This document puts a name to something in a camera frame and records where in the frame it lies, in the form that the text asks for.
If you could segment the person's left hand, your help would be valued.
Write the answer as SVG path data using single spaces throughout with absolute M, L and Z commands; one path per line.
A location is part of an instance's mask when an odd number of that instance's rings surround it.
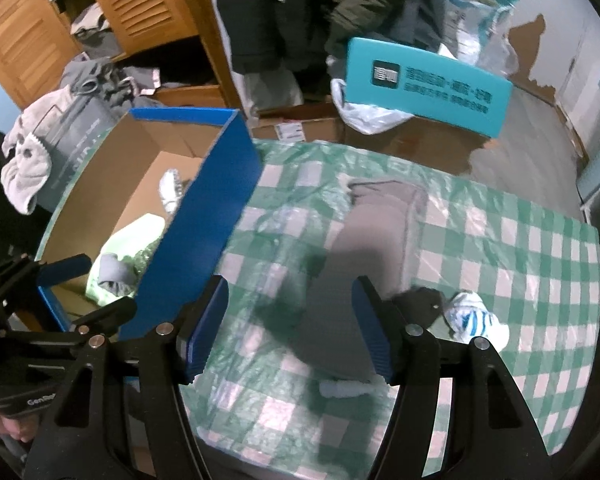
M 27 443 L 34 439 L 39 424 L 40 418 L 37 414 L 10 419 L 0 413 L 0 436 L 9 436 L 16 441 Z

